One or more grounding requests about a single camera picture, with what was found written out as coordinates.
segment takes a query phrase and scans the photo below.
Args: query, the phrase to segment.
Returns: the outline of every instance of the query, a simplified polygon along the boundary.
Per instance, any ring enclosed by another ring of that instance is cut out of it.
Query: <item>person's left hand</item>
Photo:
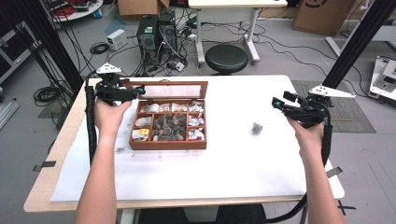
[[[122,105],[108,105],[101,99],[95,104],[95,125],[99,129],[100,137],[117,136],[117,131],[122,122],[122,115],[132,102],[124,102]]]

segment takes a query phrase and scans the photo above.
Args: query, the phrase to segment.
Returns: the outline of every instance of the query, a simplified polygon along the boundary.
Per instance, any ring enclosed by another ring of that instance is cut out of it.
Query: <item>black round stool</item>
[[[248,64],[248,56],[234,45],[216,45],[206,52],[205,61],[218,72],[212,76],[228,76],[244,69]]]

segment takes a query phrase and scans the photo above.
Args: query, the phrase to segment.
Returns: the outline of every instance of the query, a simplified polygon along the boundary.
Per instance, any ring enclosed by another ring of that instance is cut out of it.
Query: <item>person's leg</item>
[[[262,204],[219,206],[216,224],[265,224],[266,216]]]
[[[184,209],[152,208],[142,209],[139,215],[139,224],[190,224]]]

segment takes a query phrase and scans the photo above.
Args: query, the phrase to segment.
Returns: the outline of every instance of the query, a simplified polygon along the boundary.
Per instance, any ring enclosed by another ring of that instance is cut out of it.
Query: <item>forearm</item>
[[[345,223],[320,158],[304,163],[309,223]]]
[[[78,203],[76,223],[113,223],[116,220],[115,139],[99,137],[90,174]]]

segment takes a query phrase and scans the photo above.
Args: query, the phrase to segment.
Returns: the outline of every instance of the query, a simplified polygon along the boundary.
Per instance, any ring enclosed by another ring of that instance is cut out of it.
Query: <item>open wooden case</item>
[[[133,150],[206,149],[207,81],[122,81],[145,86],[134,116]]]

